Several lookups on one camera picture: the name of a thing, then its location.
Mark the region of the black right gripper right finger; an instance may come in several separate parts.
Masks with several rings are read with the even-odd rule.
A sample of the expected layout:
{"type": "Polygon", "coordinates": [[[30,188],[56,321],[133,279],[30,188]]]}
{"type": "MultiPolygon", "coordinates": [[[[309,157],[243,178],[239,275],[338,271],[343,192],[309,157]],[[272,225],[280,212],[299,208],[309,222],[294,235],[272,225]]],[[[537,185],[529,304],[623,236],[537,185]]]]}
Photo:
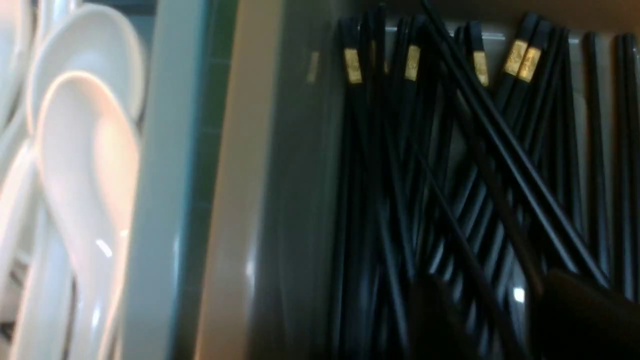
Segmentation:
{"type": "Polygon", "coordinates": [[[637,360],[640,307],[583,276],[553,269],[535,306],[534,334],[547,360],[637,360]]]}

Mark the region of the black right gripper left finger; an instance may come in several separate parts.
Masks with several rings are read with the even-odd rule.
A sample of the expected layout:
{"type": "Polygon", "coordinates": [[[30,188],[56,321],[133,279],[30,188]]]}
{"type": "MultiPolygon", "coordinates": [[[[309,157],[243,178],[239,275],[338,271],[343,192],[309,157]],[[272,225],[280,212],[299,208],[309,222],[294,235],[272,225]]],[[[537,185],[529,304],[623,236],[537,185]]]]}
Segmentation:
{"type": "Polygon", "coordinates": [[[407,332],[411,360],[480,359],[448,287],[437,276],[420,276],[412,285],[407,332]]]}

